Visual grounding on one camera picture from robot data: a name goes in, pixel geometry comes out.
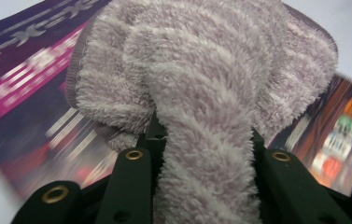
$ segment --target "magazine cover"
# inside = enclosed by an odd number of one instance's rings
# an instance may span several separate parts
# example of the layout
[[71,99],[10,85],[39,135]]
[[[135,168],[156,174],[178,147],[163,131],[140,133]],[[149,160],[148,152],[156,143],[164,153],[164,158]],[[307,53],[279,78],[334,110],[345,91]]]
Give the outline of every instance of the magazine cover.
[[345,195],[352,190],[352,83],[335,77],[328,90],[269,149],[295,154],[316,180]]
[[86,21],[108,0],[47,0],[0,21],[0,171],[22,200],[54,180],[83,188],[117,154],[65,101],[65,71]]

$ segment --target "metal grommet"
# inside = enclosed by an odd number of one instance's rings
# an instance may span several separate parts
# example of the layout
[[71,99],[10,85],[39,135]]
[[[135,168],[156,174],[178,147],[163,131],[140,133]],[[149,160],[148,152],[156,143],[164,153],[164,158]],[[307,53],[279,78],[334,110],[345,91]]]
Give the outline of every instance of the metal grommet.
[[138,160],[142,156],[143,156],[143,152],[141,152],[139,150],[133,150],[133,151],[126,153],[126,159],[128,159],[130,161]]
[[[60,195],[50,196],[50,194],[53,193],[54,191],[60,191],[61,193]],[[42,201],[44,203],[57,203],[61,201],[63,198],[65,198],[67,194],[68,194],[68,188],[66,188],[64,185],[59,185],[45,192],[45,194],[42,196]]]
[[290,161],[291,157],[284,152],[274,152],[272,153],[273,158],[278,161]]

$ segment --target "fluffy towel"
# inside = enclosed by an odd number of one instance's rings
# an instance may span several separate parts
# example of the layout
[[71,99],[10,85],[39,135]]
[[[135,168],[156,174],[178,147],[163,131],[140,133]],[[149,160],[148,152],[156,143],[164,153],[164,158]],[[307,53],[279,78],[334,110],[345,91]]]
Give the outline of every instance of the fluffy towel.
[[271,140],[336,61],[331,37],[277,0],[114,0],[79,38],[67,99],[117,150],[157,111],[156,223],[259,223],[251,127]]

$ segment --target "gray fuzzy fabric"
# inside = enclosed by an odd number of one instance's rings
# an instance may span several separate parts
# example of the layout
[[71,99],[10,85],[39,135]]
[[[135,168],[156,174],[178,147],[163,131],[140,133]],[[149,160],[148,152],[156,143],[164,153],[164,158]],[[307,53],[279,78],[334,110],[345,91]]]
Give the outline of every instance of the gray fuzzy fabric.
[[68,101],[114,149],[154,110],[167,129],[155,222],[260,223],[251,127],[270,140],[324,91],[333,40],[277,0],[115,0],[83,36]]

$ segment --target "striped fluffy fabric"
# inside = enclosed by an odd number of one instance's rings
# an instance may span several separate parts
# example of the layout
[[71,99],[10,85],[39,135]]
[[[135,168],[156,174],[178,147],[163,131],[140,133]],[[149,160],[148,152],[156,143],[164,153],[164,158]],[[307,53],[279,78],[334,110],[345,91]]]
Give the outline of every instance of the striped fluffy fabric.
[[259,223],[251,127],[271,140],[336,61],[331,37],[277,0],[114,0],[79,38],[67,99],[116,150],[157,111],[156,223]]

